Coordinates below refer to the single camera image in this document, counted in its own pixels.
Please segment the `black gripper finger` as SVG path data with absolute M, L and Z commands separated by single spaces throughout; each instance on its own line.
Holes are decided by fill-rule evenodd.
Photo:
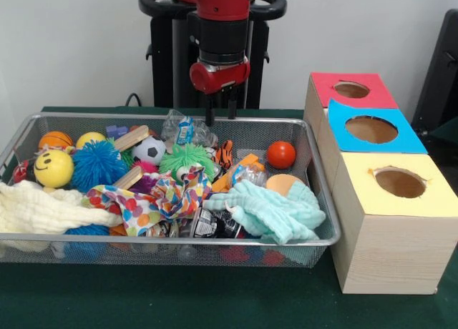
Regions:
M 228 90 L 228 119 L 235 119 L 238 106 L 238 88 L 231 87 Z
M 216 93 L 205 95 L 205 123 L 208 127 L 213 126 L 215 120 L 215 103 Z

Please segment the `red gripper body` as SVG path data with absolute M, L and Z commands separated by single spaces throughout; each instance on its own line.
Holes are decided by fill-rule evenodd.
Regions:
M 234 65 L 211 65 L 198 61 L 190 68 L 190 81 L 203 94 L 215 94 L 226 87 L 244 83 L 249 74 L 250 62 L 247 57 Z

